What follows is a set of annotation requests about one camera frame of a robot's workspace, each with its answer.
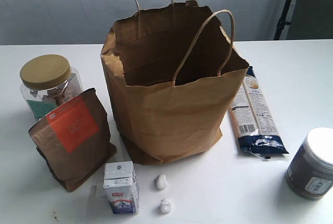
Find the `gold lid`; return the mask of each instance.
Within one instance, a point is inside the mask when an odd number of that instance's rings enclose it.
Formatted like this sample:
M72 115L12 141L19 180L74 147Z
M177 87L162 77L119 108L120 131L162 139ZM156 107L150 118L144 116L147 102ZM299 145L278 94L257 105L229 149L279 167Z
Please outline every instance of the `gold lid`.
M47 90L61 85L71 74L68 60L60 55L42 55L30 60L20 71L26 87Z

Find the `green label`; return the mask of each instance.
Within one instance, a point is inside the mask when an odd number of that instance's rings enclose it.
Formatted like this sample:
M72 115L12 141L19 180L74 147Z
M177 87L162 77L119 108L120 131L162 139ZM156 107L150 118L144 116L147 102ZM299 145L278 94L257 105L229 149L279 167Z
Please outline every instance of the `green label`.
M52 102L39 102L33 100L27 100L27 102L35 115L36 120L39 120L57 107L57 105Z

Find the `metal canister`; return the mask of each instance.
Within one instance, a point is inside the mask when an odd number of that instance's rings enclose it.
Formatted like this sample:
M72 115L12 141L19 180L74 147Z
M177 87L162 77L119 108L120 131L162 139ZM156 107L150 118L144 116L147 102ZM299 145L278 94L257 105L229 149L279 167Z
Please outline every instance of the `metal canister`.
M333 129L309 131L286 172L291 189L309 199L321 199L333 186Z

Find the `brown paper bag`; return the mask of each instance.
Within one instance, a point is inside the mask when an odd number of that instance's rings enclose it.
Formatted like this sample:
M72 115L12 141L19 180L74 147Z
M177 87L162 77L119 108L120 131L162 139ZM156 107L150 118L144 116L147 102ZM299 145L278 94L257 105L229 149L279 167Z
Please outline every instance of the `brown paper bag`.
M196 1L137 8L114 23L101 51L127 150L142 164L206 151L222 136L222 118L249 67L233 50L233 17L230 42L216 14Z
M95 89L48 113L29 134L50 172L68 191L78 188L116 151Z

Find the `white backdrop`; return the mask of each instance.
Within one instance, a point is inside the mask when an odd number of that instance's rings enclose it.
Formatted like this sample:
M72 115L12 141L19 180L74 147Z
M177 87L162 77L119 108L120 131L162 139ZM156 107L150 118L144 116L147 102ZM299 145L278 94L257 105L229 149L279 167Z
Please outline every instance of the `white backdrop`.
M285 2L197 1L213 11L231 10L236 19L237 41L272 39ZM141 8L147 9L166 6L170 0L139 2ZM0 0L0 45L103 43L113 22L135 11L134 0ZM221 19L228 32L227 17Z

